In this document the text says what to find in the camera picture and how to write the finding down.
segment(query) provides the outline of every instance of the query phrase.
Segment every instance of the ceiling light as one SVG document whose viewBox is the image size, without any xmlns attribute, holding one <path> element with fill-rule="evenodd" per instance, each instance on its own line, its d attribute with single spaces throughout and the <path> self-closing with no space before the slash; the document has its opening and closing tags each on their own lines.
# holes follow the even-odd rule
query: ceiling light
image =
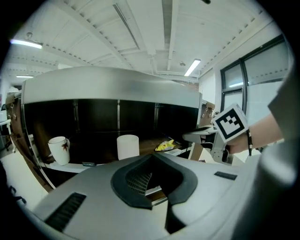
<svg viewBox="0 0 300 240">
<path fill-rule="evenodd" d="M 242 82 L 239 82 L 239 83 L 230 85 L 229 87 L 230 87 L 230 88 L 234 88 L 234 87 L 241 86 L 241 85 L 243 85 L 243 83 L 242 83 Z"/>
<path fill-rule="evenodd" d="M 23 41 L 23 40 L 11 39 L 10 43 L 11 44 L 25 45 L 25 46 L 29 46 L 29 47 L 36 47 L 36 48 L 39 48 L 39 49 L 42 48 L 42 44 L 41 43 L 36 43 L 36 42 L 31 42 L 31 41 Z"/>
<path fill-rule="evenodd" d="M 26 75 L 17 75 L 19 78 L 33 78 L 33 76 L 26 76 Z"/>
<path fill-rule="evenodd" d="M 201 62 L 201 60 L 199 59 L 195 59 L 194 62 L 192 63 L 192 65 L 189 67 L 189 69 L 187 70 L 187 72 L 184 74 L 184 76 L 189 76 L 193 70 L 198 66 L 198 64 Z"/>
</svg>

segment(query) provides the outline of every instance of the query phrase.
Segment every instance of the vent grille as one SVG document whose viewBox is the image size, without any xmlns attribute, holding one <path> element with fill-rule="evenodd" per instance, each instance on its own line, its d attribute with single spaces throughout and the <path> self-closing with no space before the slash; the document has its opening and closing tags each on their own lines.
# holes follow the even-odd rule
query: vent grille
<svg viewBox="0 0 300 240">
<path fill-rule="evenodd" d="M 126 175 L 126 182 L 132 190 L 138 192 L 139 194 L 146 195 L 151 176 L 152 173 L 150 170 L 149 161 L 146 161 L 135 169 L 131 170 Z"/>
<path fill-rule="evenodd" d="M 74 214 L 83 203 L 86 195 L 73 193 L 58 209 L 46 220 L 46 223 L 62 232 Z"/>
</svg>

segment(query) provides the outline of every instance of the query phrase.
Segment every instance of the white cup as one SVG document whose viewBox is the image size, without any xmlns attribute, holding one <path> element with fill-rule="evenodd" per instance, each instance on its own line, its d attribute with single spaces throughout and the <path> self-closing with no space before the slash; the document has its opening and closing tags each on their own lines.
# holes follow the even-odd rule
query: white cup
<svg viewBox="0 0 300 240">
<path fill-rule="evenodd" d="M 49 149 L 59 165 L 66 165 L 70 161 L 70 141 L 65 137 L 55 137 L 48 141 Z"/>
<path fill-rule="evenodd" d="M 117 138 L 118 159 L 140 155 L 139 138 L 135 135 L 123 135 Z"/>
</svg>

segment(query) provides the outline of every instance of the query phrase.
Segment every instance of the ceiling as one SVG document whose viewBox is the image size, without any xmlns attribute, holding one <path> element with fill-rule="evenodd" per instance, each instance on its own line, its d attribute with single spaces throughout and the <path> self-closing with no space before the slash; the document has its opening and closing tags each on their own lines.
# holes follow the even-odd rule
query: ceiling
<svg viewBox="0 0 300 240">
<path fill-rule="evenodd" d="M 253 33 L 262 13 L 250 0 L 211 0 L 209 5 L 201 0 L 49 0 L 15 36 L 43 48 L 12 45 L 2 72 L 13 84 L 22 82 L 16 75 L 68 66 L 126 68 L 197 82 L 200 71 Z M 184 77 L 194 59 L 201 63 Z"/>
</svg>

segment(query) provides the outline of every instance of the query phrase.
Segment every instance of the human hand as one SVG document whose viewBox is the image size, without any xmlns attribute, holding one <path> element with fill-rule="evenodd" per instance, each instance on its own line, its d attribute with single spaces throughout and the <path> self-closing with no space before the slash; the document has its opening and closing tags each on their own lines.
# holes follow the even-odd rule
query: human hand
<svg viewBox="0 0 300 240">
<path fill-rule="evenodd" d="M 248 139 L 247 134 L 243 133 L 240 136 L 237 136 L 236 138 L 232 139 L 227 143 L 229 146 L 229 153 L 239 153 L 244 150 L 248 149 Z"/>
</svg>

